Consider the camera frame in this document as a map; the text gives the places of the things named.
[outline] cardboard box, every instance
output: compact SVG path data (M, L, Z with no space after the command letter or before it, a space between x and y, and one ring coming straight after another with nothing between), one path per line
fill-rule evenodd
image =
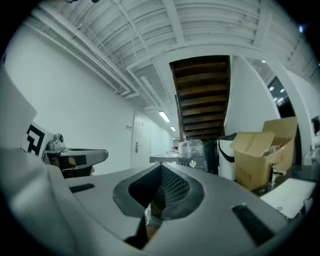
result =
M238 183L254 190L269 182L273 164L278 171L287 171L293 164L297 127L297 118L287 117L264 122L262 132L239 132L230 145ZM282 147L263 156L270 146L277 145Z

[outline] white trash bin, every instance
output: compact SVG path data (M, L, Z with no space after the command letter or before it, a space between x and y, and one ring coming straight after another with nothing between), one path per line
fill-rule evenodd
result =
M218 176L228 180L236 180L235 152L230 147L236 133L217 139L217 151L219 156Z

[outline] stair underside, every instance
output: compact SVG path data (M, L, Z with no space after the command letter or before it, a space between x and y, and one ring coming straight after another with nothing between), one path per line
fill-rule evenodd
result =
M229 101L230 57L183 59L172 62L171 70L187 139L220 137Z

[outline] fluorescent light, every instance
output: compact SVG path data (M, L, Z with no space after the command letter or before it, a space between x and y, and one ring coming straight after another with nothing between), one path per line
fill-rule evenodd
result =
M166 121L167 123L170 122L169 118L166 116L164 111L159 111L160 116L162 116L162 118L164 119L164 121Z

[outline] doorway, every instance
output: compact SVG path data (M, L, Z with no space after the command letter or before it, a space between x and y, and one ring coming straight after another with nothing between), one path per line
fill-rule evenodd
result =
M133 167L147 165L151 156L151 123L140 113L135 114Z

